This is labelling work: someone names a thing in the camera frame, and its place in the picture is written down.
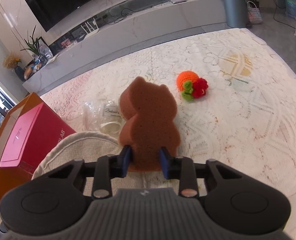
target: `orange crochet ball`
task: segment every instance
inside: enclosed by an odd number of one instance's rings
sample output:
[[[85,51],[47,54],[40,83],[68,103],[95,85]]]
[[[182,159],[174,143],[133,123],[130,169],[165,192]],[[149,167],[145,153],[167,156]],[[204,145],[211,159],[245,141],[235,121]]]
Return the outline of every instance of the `orange crochet ball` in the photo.
[[[184,72],[181,72],[178,77],[177,77],[177,80],[176,80],[176,84],[177,84],[177,88],[179,89],[179,91],[183,91],[184,88],[183,88],[183,84],[184,82],[186,82],[187,80],[190,80],[192,83],[197,81],[198,79],[198,75],[192,71],[184,71]]]

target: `white label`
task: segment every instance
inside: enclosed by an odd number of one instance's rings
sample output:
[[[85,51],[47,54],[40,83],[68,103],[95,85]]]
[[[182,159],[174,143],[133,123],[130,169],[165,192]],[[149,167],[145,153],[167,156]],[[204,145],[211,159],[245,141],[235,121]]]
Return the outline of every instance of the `white label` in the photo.
[[[104,106],[103,116],[121,118],[118,106],[111,106],[111,105]]]

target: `trash can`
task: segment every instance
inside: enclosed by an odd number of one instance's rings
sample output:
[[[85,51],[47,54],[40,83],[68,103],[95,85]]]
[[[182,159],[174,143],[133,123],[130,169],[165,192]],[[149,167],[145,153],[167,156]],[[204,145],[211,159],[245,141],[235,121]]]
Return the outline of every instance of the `trash can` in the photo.
[[[248,23],[246,0],[223,0],[227,25],[231,28],[245,28]]]

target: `brown sponge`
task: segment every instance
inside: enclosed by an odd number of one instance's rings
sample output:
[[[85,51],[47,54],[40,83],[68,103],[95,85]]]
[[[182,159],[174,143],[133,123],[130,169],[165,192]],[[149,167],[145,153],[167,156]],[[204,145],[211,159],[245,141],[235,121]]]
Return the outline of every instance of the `brown sponge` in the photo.
[[[173,122],[177,104],[166,85],[137,77],[121,94],[120,112],[126,119],[119,142],[132,147],[129,171],[159,171],[159,150],[167,147],[176,156],[180,135]]]

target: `lace tablecloth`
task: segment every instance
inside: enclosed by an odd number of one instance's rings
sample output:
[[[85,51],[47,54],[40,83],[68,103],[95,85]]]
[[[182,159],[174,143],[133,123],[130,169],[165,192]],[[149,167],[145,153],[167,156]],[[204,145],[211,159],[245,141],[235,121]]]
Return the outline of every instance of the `lace tablecloth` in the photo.
[[[176,76],[195,71],[208,93],[184,101]],[[217,159],[284,193],[291,202],[285,231],[296,239],[296,76],[246,29],[200,34],[147,48],[88,71],[42,96],[72,128],[83,131],[82,105],[117,100],[142,76],[166,84],[178,103],[179,155]],[[161,187],[154,175],[148,187]],[[206,193],[202,183],[200,192]]]

